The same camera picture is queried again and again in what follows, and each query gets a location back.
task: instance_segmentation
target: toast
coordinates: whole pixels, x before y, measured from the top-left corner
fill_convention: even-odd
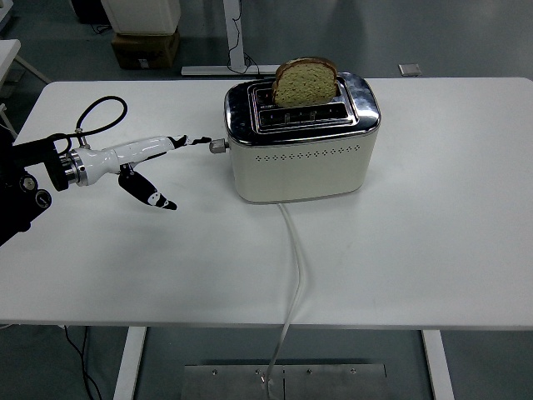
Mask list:
[[[336,66],[321,57],[302,57],[280,65],[272,85],[272,99],[283,108],[330,102],[337,93]]]

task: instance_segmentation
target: black cord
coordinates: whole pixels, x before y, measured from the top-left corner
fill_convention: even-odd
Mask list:
[[[237,30],[237,43],[235,44],[235,46],[233,46],[232,48],[230,48],[227,51],[227,64],[226,64],[226,67],[227,67],[227,69],[229,69],[233,73],[238,73],[238,74],[244,75],[244,74],[247,73],[249,67],[251,67],[252,65],[255,65],[257,67],[257,76],[260,77],[261,76],[261,72],[259,71],[259,66],[245,52],[243,52],[242,54],[244,55],[244,65],[247,66],[247,69],[245,69],[244,72],[240,72],[240,71],[236,71],[236,70],[234,70],[234,69],[232,69],[230,67],[231,62],[232,62],[232,51],[235,50],[239,46],[239,43],[241,41],[241,31],[240,31],[239,27],[237,26],[237,21],[239,21],[241,19],[241,16],[242,16],[242,0],[239,0],[239,16],[237,18],[232,18],[232,21],[235,24],[235,29]]]
[[[83,345],[82,350],[80,350],[74,342],[70,339],[68,336],[68,328],[67,325],[65,325],[65,336],[67,337],[68,342],[76,349],[76,352],[78,356],[80,356],[80,359],[82,360],[82,374],[83,374],[83,383],[85,384],[85,390],[87,392],[87,395],[91,400],[94,400],[94,397],[91,394],[91,389],[89,387],[88,381],[91,381],[92,385],[97,389],[98,398],[102,400],[102,394],[100,393],[100,388],[98,387],[97,383],[94,382],[94,379],[91,378],[89,373],[87,372],[86,366],[85,366],[85,345],[87,343],[87,335],[89,332],[89,327],[85,327],[85,333],[83,335]]]
[[[99,127],[98,129],[93,129],[92,131],[87,131],[87,132],[84,132],[82,130],[82,123],[83,123],[83,120],[85,119],[85,117],[100,103],[103,103],[103,102],[106,102],[108,100],[115,100],[115,101],[118,101],[121,103],[122,107],[123,107],[123,110],[122,110],[122,113],[120,114],[120,116],[115,119],[113,122],[109,123],[108,125],[105,125],[103,127]],[[90,136],[90,135],[94,135],[96,133],[100,133],[100,132],[103,132],[103,131],[107,131],[109,128],[112,128],[114,127],[115,125],[119,124],[121,122],[121,120],[123,120],[125,117],[126,117],[126,114],[127,114],[127,104],[126,102],[124,101],[123,98],[120,98],[119,96],[104,96],[104,97],[101,97],[99,98],[96,102],[94,102],[93,104],[91,104],[89,107],[87,107],[87,109],[83,112],[83,114],[80,116],[80,118],[77,120],[77,123],[76,123],[76,132],[75,133],[54,133],[53,135],[49,136],[48,139],[52,140],[52,141],[57,141],[57,140],[67,140],[67,147],[59,153],[59,155],[63,155],[63,154],[66,154],[70,151],[70,149],[72,148],[72,138],[82,138],[84,136]]]
[[[100,103],[103,103],[103,102],[106,102],[107,100],[117,100],[118,102],[121,103],[121,105],[124,107],[124,109],[122,110],[122,114],[120,115],[120,117],[118,117],[115,121],[109,123],[108,125],[104,126],[104,127],[100,127],[98,129],[93,129],[92,131],[88,131],[88,132],[82,132],[82,133],[74,133],[71,137],[75,137],[75,138],[80,138],[82,136],[89,136],[89,135],[94,135],[95,133],[100,133],[100,132],[103,132],[103,131],[106,131],[108,130],[109,128],[112,128],[114,127],[115,125],[117,125],[119,122],[121,122],[121,120],[124,119],[124,117],[126,117],[126,113],[127,113],[127,104],[126,102],[124,101],[124,99],[120,98],[119,96],[104,96],[102,98],[99,98],[96,102],[94,102],[93,104],[91,104],[89,107],[87,107],[87,110],[85,110],[82,114],[82,116],[77,120],[77,123],[76,123],[76,129],[81,129],[82,128],[82,123],[83,123],[83,120],[85,119],[85,117]]]

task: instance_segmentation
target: toaster knob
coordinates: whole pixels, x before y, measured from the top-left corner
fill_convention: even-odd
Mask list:
[[[225,153],[227,148],[229,148],[229,143],[226,139],[211,140],[209,143],[209,151],[213,154]]]

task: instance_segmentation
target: toaster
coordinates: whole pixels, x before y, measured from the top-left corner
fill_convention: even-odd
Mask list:
[[[273,78],[240,83],[225,98],[222,151],[230,149],[239,195],[278,203],[357,190],[381,121],[368,83],[340,72],[329,103],[291,108],[274,104],[273,83]]]

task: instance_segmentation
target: toaster slot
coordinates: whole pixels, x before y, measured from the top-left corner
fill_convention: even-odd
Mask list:
[[[348,118],[346,106],[342,102],[333,102],[319,106],[275,108],[259,112],[259,126],[273,128],[276,126],[290,126],[323,123],[328,120],[345,120]]]
[[[270,87],[266,89],[257,89],[255,94],[257,101],[256,105],[258,109],[262,110],[276,106],[272,101],[272,89]]]

